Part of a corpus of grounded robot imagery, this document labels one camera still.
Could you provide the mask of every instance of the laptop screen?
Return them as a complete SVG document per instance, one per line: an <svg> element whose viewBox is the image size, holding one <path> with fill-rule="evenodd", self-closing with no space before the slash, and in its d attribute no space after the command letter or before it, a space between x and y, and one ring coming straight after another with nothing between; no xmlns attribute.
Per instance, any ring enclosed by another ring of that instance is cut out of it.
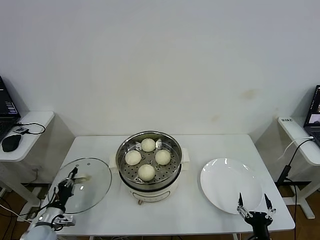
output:
<svg viewBox="0 0 320 240"><path fill-rule="evenodd" d="M0 77L0 117L20 117L1 77Z"/></svg>
<svg viewBox="0 0 320 240"><path fill-rule="evenodd" d="M320 126L320 85L317 85L315 88L304 126Z"/></svg>

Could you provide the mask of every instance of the white side table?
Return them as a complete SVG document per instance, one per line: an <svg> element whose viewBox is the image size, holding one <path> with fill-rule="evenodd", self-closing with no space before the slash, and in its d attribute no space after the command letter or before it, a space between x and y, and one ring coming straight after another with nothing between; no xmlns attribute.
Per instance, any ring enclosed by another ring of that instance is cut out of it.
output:
<svg viewBox="0 0 320 240"><path fill-rule="evenodd" d="M55 115L53 111L28 111L21 112L20 114L21 119L19 122L23 124L38 123L44 127L48 126ZM27 128L33 133L41 132L43 130L43 128L38 125L28 125ZM15 134L17 133L10 131L6 137ZM12 175L10 171L3 164L1 164L1 162L19 162L23 160L39 137L40 134L23 135L18 148L11 152L4 152L2 147L0 147L0 181L28 201L28 203L24 205L21 214L28 213L30 208L35 206L38 207L40 205L40 200L37 198L37 195L39 194L41 188L35 187L31 193L22 184L20 184L20 181L16 178L16 176Z"/></svg>
<svg viewBox="0 0 320 240"><path fill-rule="evenodd" d="M304 137L309 137L310 135L304 130L305 117L291 117L291 116L281 116L278 118L280 126L288 134L289 138L297 140L294 144L299 146L306 139L300 139ZM305 160L312 166L320 166L320 147L313 141L306 142L300 148L300 152L305 158ZM309 183L304 189L296 189L297 193L297 204L301 206L305 216L308 219L314 219L315 215L312 212L310 206L308 205L306 198L314 193L317 189L320 188L320 179L314 180ZM295 205L295 196L293 197L284 197L283 198L286 205Z"/></svg>

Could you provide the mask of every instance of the white shelf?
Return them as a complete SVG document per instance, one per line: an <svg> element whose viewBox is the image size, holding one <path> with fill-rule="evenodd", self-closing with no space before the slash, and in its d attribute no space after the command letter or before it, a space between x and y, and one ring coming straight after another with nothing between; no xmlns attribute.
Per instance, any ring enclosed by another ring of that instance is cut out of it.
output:
<svg viewBox="0 0 320 240"><path fill-rule="evenodd" d="M21 122L23 124L38 123L45 127L48 126L48 124L51 122L55 115L53 111L28 111L21 112L20 114L21 119L18 122ZM28 125L25 127L28 128L32 133L38 133L43 131L43 128L38 125ZM10 131L6 135L6 137L15 134L18 133ZM11 152L4 152L2 150L2 147L0 146L0 162L19 162L23 160L40 136L41 134L24 134L17 149Z"/></svg>
<svg viewBox="0 0 320 240"><path fill-rule="evenodd" d="M306 140L300 138L310 136L303 128L304 120L304 117L280 116L278 118L279 124L288 134L289 138L292 141L299 139L294 143L296 146ZM320 166L320 147L315 142L306 142L299 149L305 160L310 165Z"/></svg>

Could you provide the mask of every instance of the white table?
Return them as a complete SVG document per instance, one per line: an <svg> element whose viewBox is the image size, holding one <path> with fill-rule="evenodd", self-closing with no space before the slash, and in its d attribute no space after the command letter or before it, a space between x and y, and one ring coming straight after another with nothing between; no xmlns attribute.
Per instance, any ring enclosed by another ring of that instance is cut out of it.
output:
<svg viewBox="0 0 320 240"><path fill-rule="evenodd" d="M239 135L174 135L190 157L189 170L180 174L173 195L155 203L137 204L118 174L112 175L109 192L93 208L75 214L75 226L65 227L62 236L194 235L252 232L240 217L212 205L201 190L202 167L220 157L237 159L257 172L263 192L277 209L271 231L291 230L294 221L250 137ZM83 157L95 157L109 163L126 136L79 136L62 166ZM58 184L53 181L52 187ZM266 211L265 201L257 208Z"/></svg>
<svg viewBox="0 0 320 240"><path fill-rule="evenodd" d="M54 117L54 113L52 111L28 111L21 112L20 114L21 119L19 122L23 124L38 123L44 127L47 127ZM31 133L39 133L43 131L43 128L38 125L28 125L25 127L28 128ZM15 134L18 133L10 131L6 137ZM17 176L11 174L10 171L3 164L1 164L1 162L19 162L23 160L39 137L40 134L24 134L18 148L11 152L4 152L2 147L0 147L0 181L28 201L28 203L23 207L21 211L22 213L25 213L25 211L32 206L39 206L40 200L37 198L37 195L41 188L35 188L31 193L22 184L20 184Z"/></svg>
<svg viewBox="0 0 320 240"><path fill-rule="evenodd" d="M289 138L297 140L294 144L299 146L306 139L300 139L309 137L310 135L304 130L304 120L305 117L291 117L291 116L281 116L278 118L280 126L288 134ZM301 154L305 160L312 166L320 166L320 147L313 141L304 143L299 148ZM301 206L305 216L308 219L314 219L315 215L309 207L306 198L314 193L317 189L320 188L320 180L315 180L309 183L304 189L299 190L297 188L297 204ZM284 202L286 205L294 205L295 197L284 197Z"/></svg>

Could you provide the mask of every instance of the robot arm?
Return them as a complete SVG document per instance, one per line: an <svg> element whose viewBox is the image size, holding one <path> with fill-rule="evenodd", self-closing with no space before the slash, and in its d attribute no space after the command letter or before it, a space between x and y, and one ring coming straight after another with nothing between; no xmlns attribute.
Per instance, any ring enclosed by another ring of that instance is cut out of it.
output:
<svg viewBox="0 0 320 240"><path fill-rule="evenodd" d="M253 236L250 237L249 240L270 240L268 226L273 222L272 216L276 213L276 209L272 208L272 203L266 194L264 194L264 199L266 207L268 209L267 212L248 211L244 207L244 202L241 193L239 195L237 211L244 219L244 221L247 224L250 224L253 229Z"/></svg>
<svg viewBox="0 0 320 240"><path fill-rule="evenodd" d="M77 172L78 169L75 167L68 177L58 184L58 193L54 201L48 204L38 222L32 223L20 240L56 240L56 231L76 224L73 216L65 216L64 213L66 212L66 203L73 195Z"/></svg>

